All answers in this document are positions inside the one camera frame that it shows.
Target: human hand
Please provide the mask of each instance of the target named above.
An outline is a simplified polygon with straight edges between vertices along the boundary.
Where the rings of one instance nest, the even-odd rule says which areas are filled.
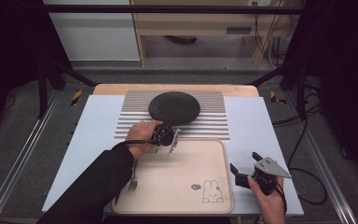
[[[142,120],[130,128],[126,137],[126,141],[150,140],[153,135],[153,131],[156,129],[156,126],[159,126],[160,124],[162,124],[162,121],[152,120],[151,122],[145,122]],[[146,151],[152,149],[153,145],[129,144],[128,148],[133,158],[138,160],[146,153]]]
[[[278,176],[277,181],[283,188],[283,177]],[[257,182],[250,175],[248,175],[248,182],[257,198],[258,206],[261,210],[261,217],[268,224],[283,224],[284,203],[281,195],[276,190],[270,195],[265,195],[263,191],[261,191],[260,186],[258,186]]]

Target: floor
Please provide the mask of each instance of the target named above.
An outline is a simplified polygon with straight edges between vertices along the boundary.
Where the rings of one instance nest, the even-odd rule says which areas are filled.
[[[152,38],[150,46],[143,67],[133,64],[104,68],[79,66],[76,71],[102,83],[241,85],[273,69],[266,61],[254,67],[245,44],[235,37],[199,36],[195,44],[188,44],[157,36]],[[7,109],[0,117],[0,223],[34,223],[41,216],[48,188],[60,167],[87,96],[93,90],[67,75],[64,78],[65,90],[48,90],[55,106],[48,112],[46,122],[37,119],[36,82],[13,89],[7,96]],[[282,91],[280,80],[281,77],[275,77],[257,87],[265,99],[271,121],[296,114],[296,93]],[[314,85],[320,84],[317,77],[308,77],[308,80]],[[76,105],[71,105],[78,90],[83,91],[82,95]],[[278,101],[271,101],[272,91]],[[306,95],[310,96],[307,109],[314,106],[320,109],[318,97],[311,90],[307,90]],[[297,121],[274,126],[287,161],[305,127],[304,121]],[[321,110],[309,114],[292,167],[311,172],[317,179],[298,170],[291,171],[305,215],[288,217],[288,223],[358,223],[358,164],[341,156],[340,143]],[[318,179],[324,182],[328,192],[322,204],[317,203],[323,201],[326,194]],[[254,223],[254,220],[254,216],[243,217],[242,223]],[[236,223],[237,219],[232,218],[232,222]]]

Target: black sleeve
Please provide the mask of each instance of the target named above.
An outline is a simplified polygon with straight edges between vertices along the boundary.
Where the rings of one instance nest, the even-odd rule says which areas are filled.
[[[104,207],[130,181],[132,165],[127,147],[104,151],[37,223],[101,223]]]

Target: black cable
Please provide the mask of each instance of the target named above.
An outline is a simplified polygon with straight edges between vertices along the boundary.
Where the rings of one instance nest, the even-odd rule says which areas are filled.
[[[305,119],[305,124],[304,124],[303,131],[301,132],[301,135],[300,135],[300,137],[299,137],[298,140],[297,140],[297,143],[296,143],[296,145],[295,145],[295,149],[293,150],[292,154],[290,155],[289,162],[287,162],[287,167],[288,167],[289,169],[290,169],[290,164],[292,163],[292,159],[293,159],[293,157],[295,156],[295,154],[296,154],[296,152],[297,152],[297,150],[298,150],[298,146],[300,145],[301,140],[302,140],[302,138],[303,138],[303,136],[304,136],[304,134],[305,134],[305,130],[307,129],[307,125],[308,125],[308,120]]]
[[[277,54],[275,56],[277,58],[277,64],[279,63],[279,46],[280,46],[280,42],[281,42],[281,37],[279,36],[278,41],[277,41]]]
[[[114,147],[112,147],[111,150],[114,151],[114,150],[118,149],[119,147],[126,146],[128,144],[152,144],[152,145],[156,145],[159,140],[163,139],[168,134],[170,134],[170,132],[166,132],[162,136],[156,137],[156,138],[154,138],[152,140],[128,140],[128,141],[123,141],[123,142],[117,143]]]
[[[321,111],[321,109],[318,109],[318,110],[316,110],[316,111],[309,111],[308,110],[308,117],[310,117],[310,116],[312,116],[312,115],[315,115],[316,113],[318,113],[319,111]],[[275,124],[273,127],[274,128],[281,128],[281,127],[286,127],[286,126],[290,126],[290,125],[293,125],[293,124],[297,124],[297,123],[299,123],[299,122],[301,122],[302,121],[302,119],[301,120],[298,120],[298,121],[295,121],[295,122],[291,122],[291,123],[289,123],[289,122],[282,122],[282,124]]]
[[[327,201],[327,189],[324,186],[324,183],[322,182],[322,180],[318,176],[314,175],[313,173],[311,173],[309,171],[306,171],[306,170],[300,169],[300,168],[293,168],[292,167],[292,168],[289,168],[289,171],[299,171],[299,172],[303,172],[303,173],[305,173],[307,175],[312,176],[313,178],[315,178],[321,184],[321,186],[322,186],[322,188],[324,190],[324,198],[320,202],[310,201],[310,200],[302,197],[301,195],[298,195],[298,198],[300,198],[301,200],[303,200],[303,201],[305,201],[307,203],[314,204],[314,205],[321,205],[321,204],[324,204]]]
[[[13,98],[13,102],[11,102],[10,105],[8,105],[7,107],[5,107],[5,108],[3,109],[3,111],[5,111],[5,110],[11,108],[11,107],[14,105],[14,103],[16,103],[16,97],[15,97],[14,95],[8,94],[7,97],[8,97],[8,96],[10,96],[10,97]]]
[[[258,20],[258,14],[255,14],[255,43],[257,44],[257,47],[261,50],[261,52],[263,54],[263,58],[266,60],[266,62],[271,64],[269,62],[269,59],[266,56],[265,48],[264,48],[264,45],[263,45],[263,41],[261,40],[260,33],[258,33],[258,21],[257,20]]]
[[[260,218],[261,218],[261,217],[257,217],[257,218],[255,219],[255,224],[258,224],[258,221],[260,220]]]
[[[277,51],[279,52],[279,43],[276,45],[275,44],[275,39],[280,39],[279,37],[273,37],[272,38],[272,44],[270,46],[270,48],[272,49],[272,54],[274,55],[275,59],[276,59],[276,63],[273,63],[272,61],[270,61],[270,63],[273,63],[276,66],[281,66],[282,64],[279,63],[279,60],[282,58],[279,55],[277,55],[277,52],[275,52],[275,46],[277,46]]]
[[[314,85],[312,85],[308,80],[305,80],[305,84],[306,84],[306,88],[312,89],[312,90],[316,91],[317,93],[322,90],[321,88],[318,88],[318,87],[315,87]]]
[[[283,207],[284,207],[284,214],[286,215],[287,212],[287,201],[286,201],[286,197],[284,196],[284,191],[283,191],[283,187],[277,183],[277,186],[280,188],[278,189],[276,186],[274,186],[274,189],[278,192],[278,194],[281,196],[282,200],[283,200]]]
[[[307,100],[307,99],[308,99],[309,97],[311,97],[311,96],[317,96],[317,97],[319,97],[319,95],[318,95],[317,93],[314,93],[314,92],[313,92],[313,93],[307,95],[307,96],[305,97],[305,100]],[[313,106],[312,108],[310,108],[309,110],[307,110],[307,114],[308,114],[308,113],[311,113],[311,115],[314,115],[314,114],[316,114],[318,111],[320,111],[320,109],[318,109],[318,110],[316,110],[316,111],[312,111],[312,110],[313,110],[314,108],[316,108],[317,106],[320,106],[320,104],[317,104],[317,105]],[[298,118],[299,118],[299,115],[293,116],[293,117],[291,117],[291,118],[289,118],[289,119],[286,119],[286,120],[281,120],[281,121],[279,121],[279,122],[273,122],[273,123],[285,123],[285,122],[287,122],[287,120],[293,120],[293,119],[298,119]],[[302,138],[304,137],[305,131],[306,131],[306,129],[307,129],[307,125],[308,125],[308,116],[306,116],[306,118],[305,118],[305,124],[304,124],[303,130],[302,130],[301,135],[299,136],[299,138],[298,138],[298,140],[297,140],[297,142],[296,142],[296,145],[295,145],[295,148],[294,148],[292,154],[290,155],[289,161],[287,162],[287,167],[288,167],[289,171],[292,171],[292,170],[293,170],[293,171],[299,171],[299,172],[303,172],[303,173],[305,173],[305,174],[307,174],[307,175],[310,175],[310,176],[312,176],[313,178],[315,178],[315,179],[321,184],[321,186],[322,186],[322,188],[323,188],[323,190],[324,190],[324,198],[323,198],[320,202],[313,202],[313,201],[311,201],[311,200],[308,200],[308,199],[302,197],[301,195],[297,195],[299,199],[303,200],[303,201],[306,202],[306,203],[310,203],[310,204],[314,204],[314,205],[320,205],[320,204],[325,203],[326,200],[327,200],[327,189],[326,189],[326,187],[324,186],[323,181],[322,181],[320,178],[318,178],[318,176],[314,175],[313,173],[311,173],[311,172],[309,172],[309,171],[306,171],[306,170],[300,169],[300,168],[290,167],[290,165],[291,165],[291,163],[292,163],[292,160],[293,160],[293,157],[295,156],[295,154],[296,154],[296,152],[297,152],[297,150],[298,150],[298,146],[299,146],[299,144],[301,143]]]
[[[129,140],[129,141],[124,141],[124,142],[120,142],[117,145],[115,145],[114,147],[112,147],[112,151],[118,149],[119,147],[122,146],[126,146],[128,144],[153,144],[153,140]]]
[[[295,18],[294,15],[289,15],[289,19],[290,21],[294,21],[294,22],[299,21],[299,18]]]

